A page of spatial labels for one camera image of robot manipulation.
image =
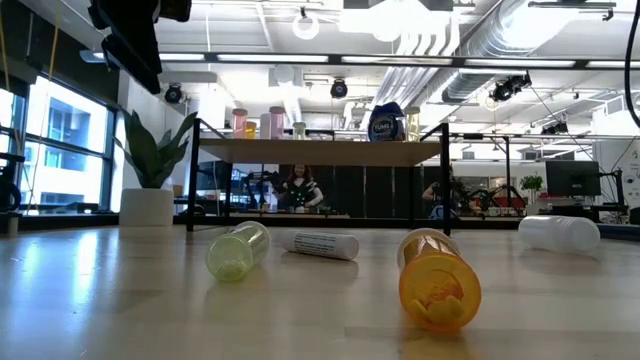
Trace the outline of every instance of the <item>potted plant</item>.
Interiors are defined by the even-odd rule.
[[[529,205],[526,207],[527,215],[535,215],[540,209],[535,205],[538,192],[542,189],[542,176],[535,175],[525,176],[520,179],[520,188],[529,190]]]
[[[115,139],[115,143],[124,151],[124,157],[135,171],[142,188],[122,190],[120,225],[171,226],[174,195],[172,190],[162,189],[162,185],[175,165],[184,158],[189,141],[180,144],[180,140],[193,126],[197,113],[184,119],[173,138],[169,129],[156,144],[135,111],[133,114],[124,109],[121,111],[129,152],[118,139]]]

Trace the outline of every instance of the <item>label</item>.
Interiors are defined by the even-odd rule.
[[[371,141],[394,140],[398,135],[398,123],[393,115],[383,114],[371,119],[369,139]]]
[[[328,257],[341,257],[336,253],[336,238],[328,234],[298,232],[293,238],[296,252]]]

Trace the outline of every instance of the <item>cable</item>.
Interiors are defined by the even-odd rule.
[[[4,37],[4,23],[2,22],[2,13],[0,13],[0,45],[2,46],[2,65],[4,66],[4,81],[7,87],[7,91],[11,92],[11,83],[9,81],[9,62],[7,60],[7,51],[6,51],[6,43],[5,43],[5,37]],[[12,113],[14,110],[13,106],[15,106],[15,101],[12,103],[12,109],[11,109]],[[20,133],[18,132],[18,129],[14,129],[13,138],[16,143],[16,149],[18,150],[18,155],[24,155],[24,151],[22,149],[22,139],[21,139]],[[27,182],[27,188],[29,189],[29,192],[33,194],[33,186],[29,182],[29,172],[27,171],[27,167],[24,166],[23,164],[22,166],[20,166],[20,168],[22,168],[22,171],[24,173],[24,178]]]
[[[551,109],[549,109],[549,107],[547,106],[547,104],[545,104],[544,100],[542,100],[542,98],[540,97],[540,95],[538,94],[538,92],[536,91],[536,89],[534,89],[534,87],[533,87],[533,86],[531,86],[530,88],[531,88],[531,90],[533,91],[533,93],[534,93],[534,94],[536,94],[536,97],[538,98],[538,100],[540,100],[540,103],[542,104],[542,106],[544,106],[544,108],[545,108],[545,109],[547,109],[547,112],[549,112],[549,115],[551,115],[551,117],[553,117],[553,119],[554,119],[555,121],[560,122],[560,119],[558,119],[558,118],[556,117],[556,115],[553,113],[553,111],[551,111]],[[567,135],[569,135],[569,137],[571,138],[571,140],[573,140],[573,142],[575,142],[575,143],[576,143],[576,145],[578,145],[578,147],[580,147],[580,149],[582,150],[582,152],[583,152],[583,153],[585,153],[585,154],[589,157],[589,159],[591,159],[591,161],[596,162],[596,163],[598,164],[598,168],[600,168],[600,171],[602,171],[603,173],[606,173],[606,171],[602,168],[602,166],[600,166],[600,163],[599,163],[599,162],[597,162],[597,161],[593,158],[593,156],[591,156],[591,155],[587,152],[587,150],[586,150],[586,149],[585,149],[585,148],[584,148],[584,147],[583,147],[583,146],[578,142],[578,140],[576,140],[576,138],[575,138],[575,137],[573,137],[573,135],[571,135],[571,134],[570,134],[570,133],[568,133],[568,132],[567,132]],[[611,195],[615,194],[615,192],[613,191],[613,186],[612,186],[612,184],[611,184],[611,179],[609,179],[609,177],[608,177],[608,176],[606,177],[606,179],[607,179],[607,182],[608,182],[608,184],[609,184],[609,191],[611,191]],[[604,198],[605,198],[605,200],[613,201],[613,199],[612,199],[612,198],[610,198],[610,197],[608,197],[608,196],[602,195],[602,197],[604,197]]]
[[[627,42],[627,51],[624,56],[624,99],[629,109],[629,115],[640,129],[640,119],[633,108],[633,100],[631,99],[631,55],[633,53],[633,42],[636,38],[636,29],[638,28],[638,18],[640,17],[640,1],[636,1],[636,11],[631,21],[631,31],[629,32],[629,41]]]
[[[51,81],[53,81],[53,69],[55,66],[56,60],[56,51],[58,50],[58,33],[60,30],[60,2],[56,6],[56,24],[53,31],[53,45],[51,47],[51,58],[49,60],[49,82],[47,83],[47,93],[45,98],[47,101],[43,102],[43,105],[46,107],[47,103],[50,101],[50,89],[51,89]],[[35,189],[36,187],[36,175],[38,173],[38,164],[40,162],[40,148],[42,147],[42,133],[44,132],[44,120],[45,120],[46,111],[42,112],[42,122],[40,123],[40,142],[38,142],[38,151],[36,152],[36,162],[35,167],[33,169],[33,183],[31,189]],[[29,203],[27,204],[27,215],[29,214],[29,210],[31,210],[31,203],[33,201],[33,190],[31,190],[31,194],[29,196]],[[38,204],[35,204],[36,211],[38,211]]]

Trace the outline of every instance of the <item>camera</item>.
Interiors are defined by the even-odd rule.
[[[495,102],[507,101],[531,84],[529,72],[524,76],[509,76],[507,80],[496,83],[496,87],[489,93],[489,97]]]
[[[182,101],[182,90],[180,84],[170,84],[169,89],[164,94],[164,100],[169,104],[179,104]]]
[[[331,85],[331,97],[334,99],[342,99],[347,96],[347,84],[345,84],[344,79],[335,79],[333,81],[333,85]]]

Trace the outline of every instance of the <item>small plant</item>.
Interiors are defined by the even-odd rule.
[[[190,114],[184,119],[173,139],[169,129],[156,144],[153,135],[142,125],[135,111],[133,114],[124,109],[121,111],[124,115],[129,153],[120,140],[115,139],[115,143],[124,151],[124,157],[135,170],[140,186],[145,189],[160,189],[176,164],[184,158],[189,140],[185,140],[182,145],[180,140],[191,129],[198,113]]]
[[[523,190],[529,190],[531,196],[529,197],[529,203],[533,204],[536,201],[536,194],[542,189],[542,176],[535,175],[525,176],[520,179],[520,188]]]

